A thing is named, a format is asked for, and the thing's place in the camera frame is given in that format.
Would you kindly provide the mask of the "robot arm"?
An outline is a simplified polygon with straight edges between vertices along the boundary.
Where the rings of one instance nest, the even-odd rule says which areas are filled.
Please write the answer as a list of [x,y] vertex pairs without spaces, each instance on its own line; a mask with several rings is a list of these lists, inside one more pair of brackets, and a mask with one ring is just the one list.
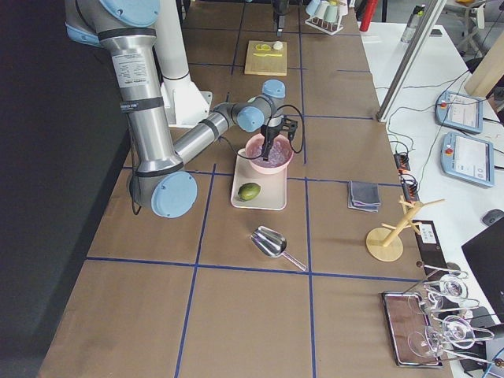
[[198,193],[185,165],[230,127],[276,138],[284,84],[267,80],[249,102],[211,107],[191,80],[174,1],[67,1],[65,15],[71,40],[112,58],[138,159],[129,181],[135,204],[180,217]]

